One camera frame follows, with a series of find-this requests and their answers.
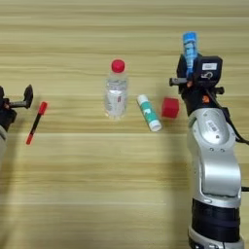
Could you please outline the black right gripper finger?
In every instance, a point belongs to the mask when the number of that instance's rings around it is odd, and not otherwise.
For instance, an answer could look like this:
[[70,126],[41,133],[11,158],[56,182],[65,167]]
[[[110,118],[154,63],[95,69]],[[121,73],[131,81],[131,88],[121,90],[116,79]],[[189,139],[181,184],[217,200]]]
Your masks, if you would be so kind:
[[197,57],[194,60],[194,77],[195,78],[197,78],[200,75],[201,60],[202,60],[202,54],[198,53]]
[[187,62],[186,62],[185,57],[182,54],[179,57],[176,73],[177,73],[178,78],[187,77]]

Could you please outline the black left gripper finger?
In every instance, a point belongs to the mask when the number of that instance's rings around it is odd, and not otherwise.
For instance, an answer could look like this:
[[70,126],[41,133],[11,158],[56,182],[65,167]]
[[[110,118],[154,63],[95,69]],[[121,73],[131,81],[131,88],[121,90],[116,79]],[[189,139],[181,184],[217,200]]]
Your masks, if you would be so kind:
[[29,85],[25,91],[24,91],[24,102],[25,102],[25,108],[28,109],[33,100],[33,87]]

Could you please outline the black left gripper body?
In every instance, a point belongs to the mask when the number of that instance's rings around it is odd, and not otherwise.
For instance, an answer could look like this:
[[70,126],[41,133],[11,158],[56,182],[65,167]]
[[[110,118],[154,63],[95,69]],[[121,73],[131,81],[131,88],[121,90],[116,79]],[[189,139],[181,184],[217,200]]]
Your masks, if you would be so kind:
[[26,101],[11,102],[5,97],[4,89],[0,86],[0,126],[7,131],[10,125],[15,121],[17,112],[15,108],[26,107]]

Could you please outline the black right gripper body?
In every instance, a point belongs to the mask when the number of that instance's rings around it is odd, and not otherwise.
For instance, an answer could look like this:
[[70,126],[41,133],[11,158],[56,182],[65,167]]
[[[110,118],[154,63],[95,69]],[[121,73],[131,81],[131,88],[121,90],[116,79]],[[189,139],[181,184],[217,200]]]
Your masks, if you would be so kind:
[[202,108],[218,108],[219,103],[216,100],[218,94],[224,94],[223,87],[204,88],[192,85],[187,87],[186,78],[170,78],[169,85],[177,86],[178,92],[185,102],[187,114],[190,115],[197,109]]

